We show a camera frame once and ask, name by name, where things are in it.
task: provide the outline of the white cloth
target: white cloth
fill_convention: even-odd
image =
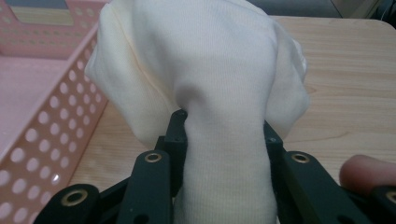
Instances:
[[[188,112],[175,223],[275,223],[264,119],[285,136],[307,109],[301,47],[243,0],[114,0],[87,75],[153,148]]]

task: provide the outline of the basket hole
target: basket hole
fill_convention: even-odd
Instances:
[[[71,130],[74,130],[74,129],[76,129],[76,126],[77,126],[76,120],[75,119],[70,119],[69,120],[69,128]]]
[[[11,19],[7,16],[3,16],[3,22],[5,22],[6,24],[10,24],[11,23]]]
[[[9,216],[12,212],[12,204],[11,203],[2,203],[0,205],[0,219],[4,219]]]
[[[17,148],[15,148],[15,149],[12,151],[11,160],[12,160],[13,162],[20,162],[20,161],[23,161],[24,157],[25,157],[25,152],[24,152],[24,150],[21,149],[20,147],[17,147]]]
[[[90,111],[94,114],[96,112],[96,105],[90,105]]]
[[[84,62],[83,62],[82,60],[78,60],[78,61],[77,61],[77,68],[78,68],[79,70],[83,70],[84,67],[85,67]]]
[[[63,157],[61,159],[61,167],[62,168],[66,168],[69,165],[69,158],[67,157]]]
[[[50,131],[50,133],[53,134],[53,135],[58,134],[60,130],[61,130],[61,128],[60,128],[59,124],[57,124],[57,123],[52,123],[52,124],[50,125],[49,131]]]
[[[77,75],[76,75],[76,72],[74,70],[70,70],[69,79],[70,79],[70,81],[76,81]]]
[[[71,143],[69,144],[69,151],[70,151],[70,152],[75,152],[76,149],[77,149],[77,144],[76,144],[75,142],[71,142]]]
[[[81,117],[81,116],[84,114],[84,108],[83,108],[81,105],[79,105],[79,106],[77,107],[76,113],[77,113],[77,115],[78,115],[79,117]]]
[[[59,160],[60,157],[61,157],[61,151],[58,148],[53,149],[52,152],[50,153],[50,158],[53,161]]]
[[[27,192],[27,198],[30,200],[34,200],[38,197],[39,194],[40,194],[40,187],[34,185]]]
[[[50,182],[52,185],[58,185],[61,182],[61,176],[58,174],[53,175]]]
[[[96,86],[93,83],[90,86],[90,90],[91,90],[92,93],[96,92]]]
[[[84,97],[83,97],[83,100],[84,100],[84,103],[85,103],[86,105],[89,104],[90,101],[91,101],[90,95],[85,94]]]
[[[67,87],[66,83],[61,83],[61,87],[60,87],[61,93],[63,94],[67,94],[69,92],[69,88]]]
[[[66,108],[61,109],[61,119],[69,118],[69,111]]]
[[[50,120],[50,116],[46,111],[41,111],[40,114],[38,114],[38,122],[41,124],[46,124]]]
[[[82,28],[84,28],[84,29],[87,29],[87,28],[88,28],[88,23],[85,22],[85,21],[81,21],[81,22],[79,23],[79,25],[80,25]]]
[[[50,176],[50,168],[48,166],[44,166],[41,168],[40,177],[42,179],[47,179]]]
[[[57,108],[59,106],[59,99],[56,96],[52,96],[49,100],[49,105],[52,108]]]
[[[78,91],[78,93],[84,92],[84,86],[81,83],[77,84],[77,91]]]
[[[99,93],[96,93],[96,102],[97,103],[100,103],[101,101],[102,101],[102,95],[101,94],[99,94]]]
[[[33,172],[33,171],[37,170],[38,164],[39,164],[38,159],[36,159],[36,158],[31,158],[31,159],[26,163],[26,169],[27,169],[29,172]]]
[[[40,145],[38,146],[40,151],[42,152],[47,152],[50,149],[50,141],[47,139],[43,139],[40,142]]]
[[[82,10],[79,7],[75,7],[75,12],[77,15],[82,16]]]
[[[77,98],[76,98],[76,96],[75,96],[75,95],[70,95],[70,96],[69,96],[69,104],[70,104],[71,106],[74,106],[74,105],[76,105],[76,103],[77,103]]]
[[[19,194],[22,193],[26,189],[26,180],[20,178],[17,181],[14,182],[14,185],[12,186],[12,192]]]
[[[14,221],[16,223],[21,223],[26,219],[26,217],[27,217],[27,208],[20,208],[15,213]]]
[[[87,115],[84,116],[84,119],[82,120],[82,122],[83,122],[85,125],[89,125],[89,124],[90,124],[90,117],[88,117]]]
[[[46,205],[50,201],[50,197],[52,197],[51,193],[49,191],[46,191],[41,195],[41,204]]]
[[[93,12],[92,8],[87,8],[87,14],[90,17],[93,17],[95,15],[95,13]]]
[[[0,171],[0,186],[8,184],[11,174],[6,170]]]
[[[64,41],[59,42],[59,46],[61,46],[62,48],[66,48],[67,44]]]
[[[34,142],[38,138],[38,132],[36,129],[29,129],[26,132],[25,139],[28,142]]]
[[[78,128],[77,129],[77,138],[82,138],[84,136],[84,131],[82,130],[82,128]]]
[[[61,144],[65,145],[67,142],[69,142],[69,135],[67,133],[62,133],[60,140],[61,140]]]

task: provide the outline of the perforated basket wall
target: perforated basket wall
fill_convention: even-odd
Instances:
[[[0,223],[32,223],[67,186],[105,105],[84,76],[105,1],[66,1],[73,26],[23,24],[0,0]]]

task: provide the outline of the wooden table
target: wooden table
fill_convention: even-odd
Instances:
[[[275,17],[309,63],[311,106],[284,139],[338,180],[354,154],[396,162],[396,31],[380,21]],[[71,184],[106,189],[131,174],[146,149],[109,103]]]

